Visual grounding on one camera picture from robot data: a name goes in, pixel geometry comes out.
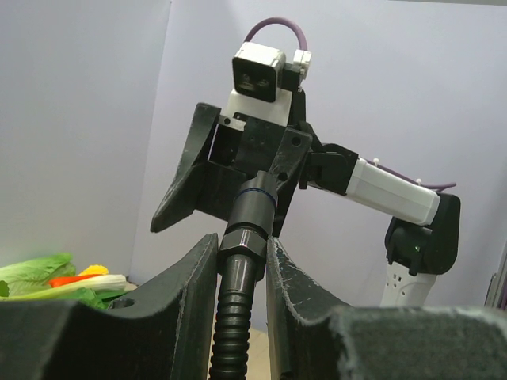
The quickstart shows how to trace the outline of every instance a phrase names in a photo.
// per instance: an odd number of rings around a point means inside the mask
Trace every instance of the blue ring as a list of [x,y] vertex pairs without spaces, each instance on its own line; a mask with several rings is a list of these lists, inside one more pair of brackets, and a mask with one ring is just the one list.
[[240,196],[242,196],[243,194],[245,194],[246,192],[261,192],[262,194],[265,194],[268,196],[268,198],[271,200],[271,203],[273,204],[273,206],[275,207],[276,209],[276,201],[275,199],[273,198],[273,196],[271,194],[269,194],[266,190],[263,190],[261,188],[246,188],[245,190],[243,190],[242,192],[240,192],[237,196],[236,196],[236,199],[239,198]]

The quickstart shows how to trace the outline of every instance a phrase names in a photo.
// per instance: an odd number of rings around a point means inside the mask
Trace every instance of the black bracket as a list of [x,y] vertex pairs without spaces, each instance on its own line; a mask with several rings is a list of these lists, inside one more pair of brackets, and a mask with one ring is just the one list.
[[[294,100],[304,103],[304,92]],[[227,221],[239,187],[261,170],[276,178],[273,236],[279,236],[312,136],[253,117],[237,131],[219,124],[219,115],[220,108],[196,106],[176,177],[153,217],[151,231],[160,232],[194,210]],[[292,119],[297,117],[304,114],[292,114]]]
[[325,144],[322,149],[308,154],[299,188],[310,185],[346,196],[359,155],[337,144]]
[[439,194],[440,204],[429,226],[417,226],[393,218],[387,230],[387,260],[406,266],[409,274],[442,275],[458,256],[459,211],[457,196]]

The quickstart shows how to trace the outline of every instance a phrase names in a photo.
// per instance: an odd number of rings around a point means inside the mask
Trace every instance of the cable connector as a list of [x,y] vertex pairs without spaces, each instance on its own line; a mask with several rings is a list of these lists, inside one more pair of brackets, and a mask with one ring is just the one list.
[[310,69],[311,53],[304,50],[296,50],[292,64],[300,67],[301,80],[307,78]]

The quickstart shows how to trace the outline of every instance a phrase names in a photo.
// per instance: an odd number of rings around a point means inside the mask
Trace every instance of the white wall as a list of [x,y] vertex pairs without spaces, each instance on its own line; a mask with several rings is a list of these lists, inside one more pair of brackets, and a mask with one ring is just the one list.
[[0,2],[0,264],[128,273],[169,9]]
[[[196,213],[152,235],[151,216],[175,174],[198,101],[225,105],[231,57],[258,21],[297,21],[314,53],[307,116],[327,142],[379,157],[428,183],[457,181],[463,201],[459,258],[429,303],[483,304],[507,237],[507,9],[379,0],[309,3],[177,0],[155,103],[132,276],[148,280],[225,224]],[[283,27],[257,42],[288,55]],[[379,303],[389,218],[316,190],[297,192],[282,240],[294,261],[354,305]],[[257,287],[253,323],[265,321]]]

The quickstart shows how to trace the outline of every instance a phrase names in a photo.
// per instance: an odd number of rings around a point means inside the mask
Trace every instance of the lettuce leaf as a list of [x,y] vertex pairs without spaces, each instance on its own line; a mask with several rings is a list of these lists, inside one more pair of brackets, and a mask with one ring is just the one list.
[[74,276],[76,268],[71,264],[70,253],[39,257],[0,268],[0,281],[9,287],[9,296],[26,295],[48,288],[49,279]]
[[77,299],[87,306],[102,310],[107,309],[109,306],[109,304],[107,302],[103,302],[92,289],[84,287],[79,288],[70,294],[62,295],[58,297],[58,299]]
[[0,281],[0,297],[9,297],[9,285],[5,281]]

